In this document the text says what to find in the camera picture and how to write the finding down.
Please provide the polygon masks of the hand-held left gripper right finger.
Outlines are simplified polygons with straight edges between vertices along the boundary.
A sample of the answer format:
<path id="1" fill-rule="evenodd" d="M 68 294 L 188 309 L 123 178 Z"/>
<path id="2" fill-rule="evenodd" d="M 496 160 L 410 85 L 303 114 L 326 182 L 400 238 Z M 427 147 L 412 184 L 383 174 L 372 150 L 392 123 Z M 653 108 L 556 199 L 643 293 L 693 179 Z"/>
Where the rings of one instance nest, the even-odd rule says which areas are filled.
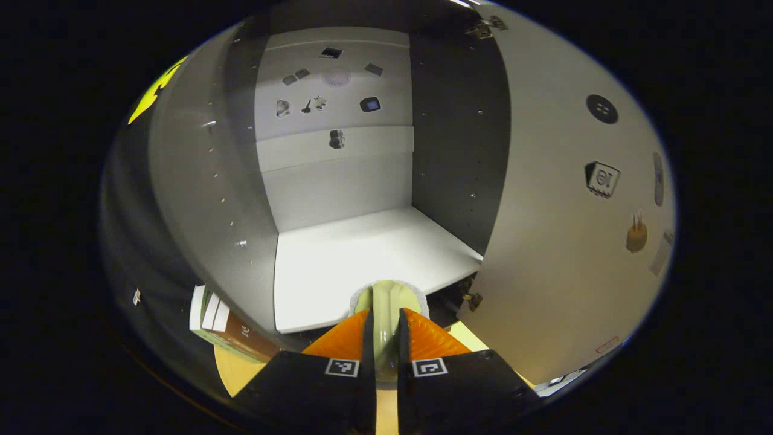
<path id="1" fill-rule="evenodd" d="M 541 403 L 494 350 L 473 352 L 436 323 L 402 308 L 397 413 L 401 434 L 499 434 Z"/>

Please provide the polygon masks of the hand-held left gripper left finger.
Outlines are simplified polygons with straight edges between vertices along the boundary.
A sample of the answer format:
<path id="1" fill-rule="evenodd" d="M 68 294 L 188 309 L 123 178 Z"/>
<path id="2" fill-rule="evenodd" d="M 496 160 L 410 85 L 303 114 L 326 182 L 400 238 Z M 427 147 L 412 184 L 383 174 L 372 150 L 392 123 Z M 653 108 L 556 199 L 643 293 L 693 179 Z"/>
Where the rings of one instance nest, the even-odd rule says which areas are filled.
<path id="1" fill-rule="evenodd" d="M 377 394 L 370 309 L 303 352 L 278 352 L 235 396 L 268 434 L 373 434 Z"/>

